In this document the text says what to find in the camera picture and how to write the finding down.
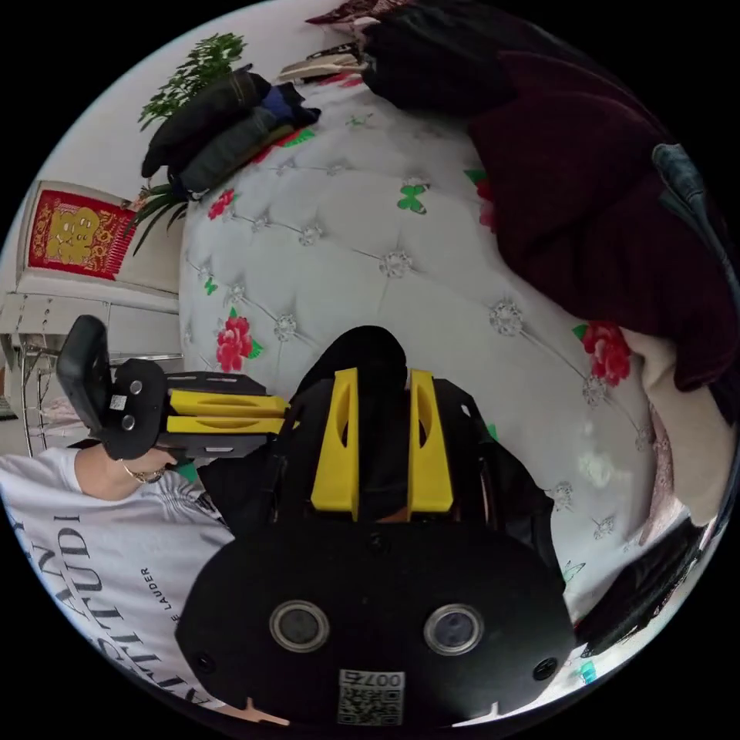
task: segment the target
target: red rose print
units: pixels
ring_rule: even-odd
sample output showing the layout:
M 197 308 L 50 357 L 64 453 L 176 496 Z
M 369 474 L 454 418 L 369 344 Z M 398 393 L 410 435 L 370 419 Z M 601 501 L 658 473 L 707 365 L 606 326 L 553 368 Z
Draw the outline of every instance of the red rose print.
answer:
M 232 316 L 218 335 L 216 360 L 224 372 L 239 372 L 241 359 L 252 351 L 249 321 L 243 316 Z
M 331 85 L 333 82 L 341 82 L 340 87 L 354 87 L 362 84 L 362 77 L 356 72 L 340 72 L 338 75 L 323 79 L 319 85 Z
M 493 211 L 493 203 L 484 203 L 480 207 L 479 222 L 481 226 L 487 226 L 491 231 L 496 230 L 496 214 Z
M 616 324 L 589 321 L 583 338 L 584 349 L 591 355 L 591 371 L 612 387 L 630 374 L 630 348 Z
M 226 206 L 234 200 L 234 188 L 225 190 L 213 203 L 208 210 L 208 217 L 213 220 L 217 216 L 220 216 L 225 210 Z
M 319 82 L 319 85 L 331 85 L 333 82 L 341 82 L 343 79 L 347 79 L 351 74 L 351 72 L 340 72 L 338 75 L 323 79 Z
M 362 84 L 362 77 L 357 76 L 352 79 L 348 79 L 347 82 L 343 82 L 340 87 L 355 87 Z
M 476 188 L 478 190 L 478 196 L 484 200 L 493 202 L 493 195 L 491 195 L 491 183 L 486 180 L 480 180 Z

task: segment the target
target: potted plant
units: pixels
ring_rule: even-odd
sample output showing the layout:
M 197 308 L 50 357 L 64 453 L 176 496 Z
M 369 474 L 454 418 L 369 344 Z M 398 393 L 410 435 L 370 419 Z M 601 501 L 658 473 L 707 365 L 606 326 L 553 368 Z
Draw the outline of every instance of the potted plant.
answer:
M 169 118 L 201 90 L 229 74 L 231 65 L 241 57 L 243 51 L 244 37 L 233 33 L 217 33 L 199 41 L 170 79 L 142 108 L 139 116 L 141 130 L 144 131 L 154 121 Z M 136 200 L 128 203 L 136 212 L 126 226 L 126 234 L 146 219 L 151 220 L 133 253 L 139 251 L 154 225 L 165 214 L 170 214 L 167 230 L 175 221 L 185 218 L 187 202 L 187 194 L 174 189 L 171 183 L 155 187 L 147 184 L 143 187 Z

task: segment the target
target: denim fabric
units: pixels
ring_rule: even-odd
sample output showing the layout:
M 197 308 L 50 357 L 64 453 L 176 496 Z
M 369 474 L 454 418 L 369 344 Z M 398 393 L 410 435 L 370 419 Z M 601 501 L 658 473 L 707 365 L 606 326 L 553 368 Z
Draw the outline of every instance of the denim fabric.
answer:
M 732 301 L 740 317 L 740 282 L 727 251 L 709 221 L 705 200 L 705 185 L 694 163 L 681 144 L 658 144 L 653 149 L 653 164 L 667 187 L 661 202 L 699 234 L 714 253 L 725 271 L 732 292 Z M 729 518 L 740 486 L 740 442 L 735 450 L 727 491 L 722 501 L 713 537 L 722 530 Z

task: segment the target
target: printed number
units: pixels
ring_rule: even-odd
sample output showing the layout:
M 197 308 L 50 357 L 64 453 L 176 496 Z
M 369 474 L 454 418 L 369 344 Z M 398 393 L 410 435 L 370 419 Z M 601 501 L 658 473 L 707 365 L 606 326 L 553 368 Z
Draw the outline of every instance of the printed number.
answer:
M 401 677 L 398 674 L 388 675 L 387 673 L 370 673 L 365 678 L 365 686 L 392 686 L 398 688 L 401 685 Z

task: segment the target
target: sticker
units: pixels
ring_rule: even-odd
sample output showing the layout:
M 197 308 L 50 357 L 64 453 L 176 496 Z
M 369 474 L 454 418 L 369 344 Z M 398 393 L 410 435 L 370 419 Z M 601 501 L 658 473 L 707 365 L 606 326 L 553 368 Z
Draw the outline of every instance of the sticker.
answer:
M 110 409 L 113 411 L 123 411 L 126 407 L 126 396 L 113 394 L 110 397 Z
M 390 727 L 403 724 L 406 674 L 339 671 L 339 725 Z
M 587 663 L 584 663 L 580 670 L 578 671 L 578 674 L 581 678 L 581 681 L 583 681 L 584 684 L 593 684 L 594 681 L 596 681 L 596 668 L 594 667 L 594 664 L 591 661 L 588 661 Z

